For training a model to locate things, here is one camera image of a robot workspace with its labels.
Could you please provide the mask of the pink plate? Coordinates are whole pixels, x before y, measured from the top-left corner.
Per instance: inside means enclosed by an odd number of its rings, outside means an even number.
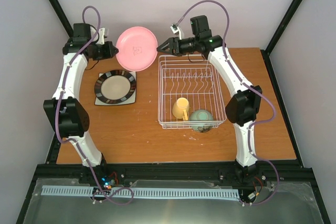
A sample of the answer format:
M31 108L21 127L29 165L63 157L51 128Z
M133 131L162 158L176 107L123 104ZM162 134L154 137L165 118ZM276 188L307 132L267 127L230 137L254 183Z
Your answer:
M118 38L116 55L118 63L129 71L143 71L154 63L158 41L154 33L145 27L131 27Z

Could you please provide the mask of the yellow mug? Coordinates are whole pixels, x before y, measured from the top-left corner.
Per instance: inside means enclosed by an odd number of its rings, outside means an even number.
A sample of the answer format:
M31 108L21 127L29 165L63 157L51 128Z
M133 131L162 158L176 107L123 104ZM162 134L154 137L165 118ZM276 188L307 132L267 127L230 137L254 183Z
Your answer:
M172 114L176 119L188 121L190 103L186 98L178 98L172 107Z

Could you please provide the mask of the mint green bowl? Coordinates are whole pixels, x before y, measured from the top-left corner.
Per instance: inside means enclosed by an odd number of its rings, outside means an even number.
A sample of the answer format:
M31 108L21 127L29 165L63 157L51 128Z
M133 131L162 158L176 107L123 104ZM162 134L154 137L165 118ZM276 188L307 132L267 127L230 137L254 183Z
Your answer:
M210 131L213 126L210 123L205 122L212 121L213 119L212 114L203 109L194 111L189 117L189 121L192 123L191 128L195 132L199 133L206 133Z

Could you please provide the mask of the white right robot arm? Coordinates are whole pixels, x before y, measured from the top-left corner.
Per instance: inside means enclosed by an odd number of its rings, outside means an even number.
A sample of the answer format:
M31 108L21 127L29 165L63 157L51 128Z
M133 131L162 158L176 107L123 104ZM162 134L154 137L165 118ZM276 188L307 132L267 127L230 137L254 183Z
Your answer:
M237 180L243 183L256 175L257 157L255 152L254 124L260 109L262 89L254 86L242 74L220 35L213 35L205 15L190 20L193 36L184 38L178 24L171 25L174 37L158 46L158 52L182 56L199 52L214 66L226 84L230 101L225 106L227 119L233 124L237 143Z

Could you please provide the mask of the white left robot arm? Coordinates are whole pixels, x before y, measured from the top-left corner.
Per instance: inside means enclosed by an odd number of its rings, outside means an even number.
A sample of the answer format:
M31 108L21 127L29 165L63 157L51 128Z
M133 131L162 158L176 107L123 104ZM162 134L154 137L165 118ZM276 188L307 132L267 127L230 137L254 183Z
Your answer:
M91 178L97 183L108 180L109 170L103 154L89 133L88 112L79 102L83 74L90 59L101 61L115 56L118 49L106 41L108 30L86 23L76 23L73 36L65 43L63 68L52 99L45 100L44 111L61 144L70 143L85 167L92 167Z

